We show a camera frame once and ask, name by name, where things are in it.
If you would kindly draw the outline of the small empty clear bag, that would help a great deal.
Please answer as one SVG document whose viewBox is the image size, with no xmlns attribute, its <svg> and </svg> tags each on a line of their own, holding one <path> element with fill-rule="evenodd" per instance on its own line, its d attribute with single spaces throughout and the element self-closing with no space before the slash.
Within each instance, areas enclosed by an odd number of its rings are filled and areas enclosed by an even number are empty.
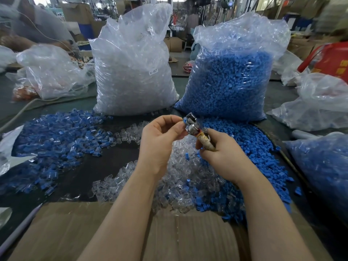
<svg viewBox="0 0 348 261">
<path fill-rule="evenodd" d="M 302 72 L 297 70 L 302 63 L 298 56 L 286 50 L 283 56 L 273 62 L 272 71 L 280 75 L 284 87 L 296 87 L 302 77 L 310 73 L 308 67 Z"/>
</svg>

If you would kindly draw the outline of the metal tool with taped handle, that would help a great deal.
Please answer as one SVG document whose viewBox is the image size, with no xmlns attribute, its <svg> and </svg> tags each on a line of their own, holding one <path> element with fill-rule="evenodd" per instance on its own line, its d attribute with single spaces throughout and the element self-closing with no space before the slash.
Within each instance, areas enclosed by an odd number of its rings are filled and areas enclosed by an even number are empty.
<svg viewBox="0 0 348 261">
<path fill-rule="evenodd" d="M 215 144 L 210 139 L 210 136 L 207 133 L 207 128 L 200 125 L 198 119 L 193 115 L 193 113 L 189 113 L 185 117 L 188 118 L 189 123 L 189 125 L 186 126 L 188 134 L 196 137 L 204 149 L 215 152 Z"/>
</svg>

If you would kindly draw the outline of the pile of assembled blue-clear caps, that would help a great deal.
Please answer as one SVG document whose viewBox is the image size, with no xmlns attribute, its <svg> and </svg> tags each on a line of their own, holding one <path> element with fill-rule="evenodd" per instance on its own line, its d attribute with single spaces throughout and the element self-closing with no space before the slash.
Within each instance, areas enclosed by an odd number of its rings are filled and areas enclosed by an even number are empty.
<svg viewBox="0 0 348 261">
<path fill-rule="evenodd" d="M 30 193 L 35 189 L 50 196 L 64 171 L 80 166 L 85 155 L 100 157 L 115 140 L 101 124 L 113 116 L 73 109 L 42 115 L 26 122 L 16 138 L 11 155 L 33 157 L 0 177 L 0 196 Z"/>
</svg>

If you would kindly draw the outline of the person's left hand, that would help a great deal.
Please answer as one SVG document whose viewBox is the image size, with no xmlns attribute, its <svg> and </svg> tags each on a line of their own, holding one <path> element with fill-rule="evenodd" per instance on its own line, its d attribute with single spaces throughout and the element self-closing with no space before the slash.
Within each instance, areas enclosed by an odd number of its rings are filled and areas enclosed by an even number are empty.
<svg viewBox="0 0 348 261">
<path fill-rule="evenodd" d="M 174 142 L 166 138 L 166 132 L 178 122 L 183 122 L 183 118 L 162 115 L 143 128 L 137 171 L 157 181 L 164 176 Z"/>
</svg>

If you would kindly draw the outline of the grey thin rod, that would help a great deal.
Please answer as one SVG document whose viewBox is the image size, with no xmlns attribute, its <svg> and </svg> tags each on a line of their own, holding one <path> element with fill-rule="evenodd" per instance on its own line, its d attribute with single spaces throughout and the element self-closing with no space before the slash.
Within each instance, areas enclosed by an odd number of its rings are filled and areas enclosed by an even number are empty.
<svg viewBox="0 0 348 261">
<path fill-rule="evenodd" d="M 30 225 L 38 211 L 41 209 L 43 203 L 34 208 L 30 214 L 18 225 L 18 227 L 11 233 L 11 235 L 0 246 L 0 257 L 13 245 L 15 240 L 23 233 L 23 231 Z"/>
</svg>

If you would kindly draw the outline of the clear bag of blue parts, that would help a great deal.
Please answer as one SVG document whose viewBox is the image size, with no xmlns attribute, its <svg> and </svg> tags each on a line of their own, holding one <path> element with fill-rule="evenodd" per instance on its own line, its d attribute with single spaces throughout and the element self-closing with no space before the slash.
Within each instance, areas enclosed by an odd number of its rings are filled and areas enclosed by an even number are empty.
<svg viewBox="0 0 348 261">
<path fill-rule="evenodd" d="M 309 184 L 348 225 L 348 134 L 284 141 Z"/>
</svg>

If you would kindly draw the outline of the clear bag with few caps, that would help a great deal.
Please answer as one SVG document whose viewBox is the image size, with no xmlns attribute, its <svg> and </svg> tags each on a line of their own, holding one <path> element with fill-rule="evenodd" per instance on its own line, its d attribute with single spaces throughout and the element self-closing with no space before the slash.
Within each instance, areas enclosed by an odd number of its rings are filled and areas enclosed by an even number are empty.
<svg viewBox="0 0 348 261">
<path fill-rule="evenodd" d="M 301 75 L 293 81 L 298 98 L 268 111 L 268 115 L 301 131 L 348 128 L 348 83 L 322 73 Z"/>
</svg>

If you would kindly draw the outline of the white plastic tube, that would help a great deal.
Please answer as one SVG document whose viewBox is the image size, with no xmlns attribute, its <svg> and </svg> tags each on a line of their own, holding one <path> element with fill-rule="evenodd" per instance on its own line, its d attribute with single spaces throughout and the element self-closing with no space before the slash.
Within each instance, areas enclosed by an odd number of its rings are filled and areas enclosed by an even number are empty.
<svg viewBox="0 0 348 261">
<path fill-rule="evenodd" d="M 301 130 L 294 130 L 292 131 L 292 137 L 297 140 L 311 140 L 311 139 L 318 139 L 324 136 L 336 136 L 336 135 L 344 135 L 344 133 L 339 131 L 330 132 L 326 135 L 314 135 L 309 132 L 301 131 Z"/>
</svg>

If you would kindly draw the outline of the red plastic bag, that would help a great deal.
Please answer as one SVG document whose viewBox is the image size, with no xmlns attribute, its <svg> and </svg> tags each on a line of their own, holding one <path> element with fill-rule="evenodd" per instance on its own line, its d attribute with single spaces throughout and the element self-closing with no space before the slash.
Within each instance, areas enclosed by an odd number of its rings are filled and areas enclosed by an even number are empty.
<svg viewBox="0 0 348 261">
<path fill-rule="evenodd" d="M 318 55 L 320 59 L 311 73 L 331 75 L 348 84 L 348 41 L 320 45 L 298 66 L 297 71 L 302 73 Z"/>
</svg>

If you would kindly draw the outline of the large bag of blue caps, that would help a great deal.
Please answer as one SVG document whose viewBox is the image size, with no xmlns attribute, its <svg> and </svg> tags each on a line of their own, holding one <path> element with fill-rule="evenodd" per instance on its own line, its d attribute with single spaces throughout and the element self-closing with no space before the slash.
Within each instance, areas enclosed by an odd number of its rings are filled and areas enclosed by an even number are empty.
<svg viewBox="0 0 348 261">
<path fill-rule="evenodd" d="M 272 64 L 284 55 L 291 31 L 283 19 L 254 12 L 193 33 L 200 50 L 175 109 L 235 122 L 266 119 L 264 98 Z"/>
</svg>

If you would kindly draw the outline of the large bag of clear caps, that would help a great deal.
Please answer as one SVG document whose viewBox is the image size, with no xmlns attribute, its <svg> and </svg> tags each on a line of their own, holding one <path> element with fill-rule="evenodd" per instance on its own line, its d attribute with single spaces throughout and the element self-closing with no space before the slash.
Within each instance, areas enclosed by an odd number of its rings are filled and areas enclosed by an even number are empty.
<svg viewBox="0 0 348 261">
<path fill-rule="evenodd" d="M 179 100 L 164 43 L 172 14 L 169 3 L 145 4 L 107 19 L 90 46 L 97 83 L 96 113 L 138 115 Z"/>
</svg>

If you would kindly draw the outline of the person's right forearm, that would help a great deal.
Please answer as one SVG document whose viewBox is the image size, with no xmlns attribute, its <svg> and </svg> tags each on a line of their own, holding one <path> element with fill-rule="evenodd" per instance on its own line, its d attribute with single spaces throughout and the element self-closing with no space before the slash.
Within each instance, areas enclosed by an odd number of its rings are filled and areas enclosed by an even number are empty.
<svg viewBox="0 0 348 261">
<path fill-rule="evenodd" d="M 237 173 L 252 261 L 315 261 L 272 184 L 258 171 Z"/>
</svg>

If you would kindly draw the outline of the crumpled clear plastic bag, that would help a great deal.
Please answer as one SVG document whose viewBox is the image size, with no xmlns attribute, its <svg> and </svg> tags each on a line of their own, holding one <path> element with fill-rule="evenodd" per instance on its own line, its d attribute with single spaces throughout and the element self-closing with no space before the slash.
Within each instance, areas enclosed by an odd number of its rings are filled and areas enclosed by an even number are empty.
<svg viewBox="0 0 348 261">
<path fill-rule="evenodd" d="M 94 64 L 89 57 L 76 59 L 53 45 L 38 44 L 16 53 L 0 47 L 0 72 L 5 64 L 15 63 L 20 65 L 19 70 L 6 73 L 14 82 L 13 101 L 79 96 L 95 82 Z"/>
</svg>

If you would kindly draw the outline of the brown cardboard sheet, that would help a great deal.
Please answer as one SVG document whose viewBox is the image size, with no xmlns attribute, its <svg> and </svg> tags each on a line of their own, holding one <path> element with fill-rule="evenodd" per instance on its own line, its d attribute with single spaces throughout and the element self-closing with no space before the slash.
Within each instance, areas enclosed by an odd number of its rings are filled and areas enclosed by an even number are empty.
<svg viewBox="0 0 348 261">
<path fill-rule="evenodd" d="M 75 261 L 110 203 L 52 202 L 38 211 L 8 261 Z M 144 261 L 250 261 L 245 226 L 215 212 L 161 209 L 150 217 Z"/>
</svg>

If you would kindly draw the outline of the person's right hand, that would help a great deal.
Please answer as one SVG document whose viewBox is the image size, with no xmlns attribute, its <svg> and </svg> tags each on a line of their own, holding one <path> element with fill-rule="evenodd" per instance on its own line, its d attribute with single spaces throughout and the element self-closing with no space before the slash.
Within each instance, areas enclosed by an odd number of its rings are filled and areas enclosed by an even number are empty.
<svg viewBox="0 0 348 261">
<path fill-rule="evenodd" d="M 201 158 L 207 161 L 218 175 L 239 187 L 260 173 L 233 137 L 227 146 L 215 146 L 215 152 L 204 149 L 198 141 L 196 149 L 199 149 Z"/>
</svg>

